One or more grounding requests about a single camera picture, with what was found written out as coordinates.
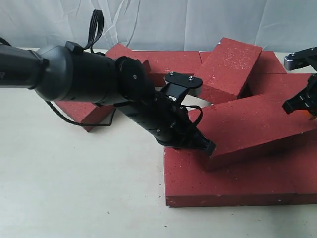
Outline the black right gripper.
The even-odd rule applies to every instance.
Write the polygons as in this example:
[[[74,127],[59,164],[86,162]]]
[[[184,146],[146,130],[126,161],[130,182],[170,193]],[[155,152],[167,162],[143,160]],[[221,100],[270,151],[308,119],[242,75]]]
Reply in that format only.
[[[287,114],[304,110],[303,113],[308,119],[314,119],[317,116],[317,75],[312,74],[308,78],[306,87],[291,99],[286,100],[282,108]]]

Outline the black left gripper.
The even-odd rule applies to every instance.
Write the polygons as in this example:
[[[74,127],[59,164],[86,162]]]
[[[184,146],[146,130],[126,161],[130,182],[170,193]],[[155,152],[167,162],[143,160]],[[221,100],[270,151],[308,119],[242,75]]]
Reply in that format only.
[[[167,84],[161,90],[153,85],[125,85],[120,89],[125,101],[115,107],[149,132],[166,147],[196,149],[211,156],[216,144],[197,129],[198,121],[191,122],[187,107],[182,103],[191,88]]]

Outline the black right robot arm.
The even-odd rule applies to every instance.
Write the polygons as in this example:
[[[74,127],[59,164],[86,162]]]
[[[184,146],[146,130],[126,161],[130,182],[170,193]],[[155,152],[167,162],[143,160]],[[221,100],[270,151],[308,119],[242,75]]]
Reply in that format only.
[[[293,52],[284,57],[284,67],[288,71],[311,66],[317,69],[317,48],[311,47],[301,51]],[[309,119],[317,118],[317,74],[314,73],[308,78],[307,85],[294,97],[286,100],[282,108],[287,114],[295,111],[306,111]]]

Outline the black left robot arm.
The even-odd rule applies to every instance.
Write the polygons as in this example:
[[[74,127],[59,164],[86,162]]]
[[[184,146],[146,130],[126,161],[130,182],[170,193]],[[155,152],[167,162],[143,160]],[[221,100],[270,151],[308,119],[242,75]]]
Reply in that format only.
[[[200,78],[172,72],[156,90],[141,62],[89,53],[74,42],[37,51],[0,46],[2,88],[34,90],[48,105],[54,101],[112,105],[156,141],[175,149],[201,150],[211,155],[215,143],[198,129],[202,117],[191,121],[186,95],[198,96]]]

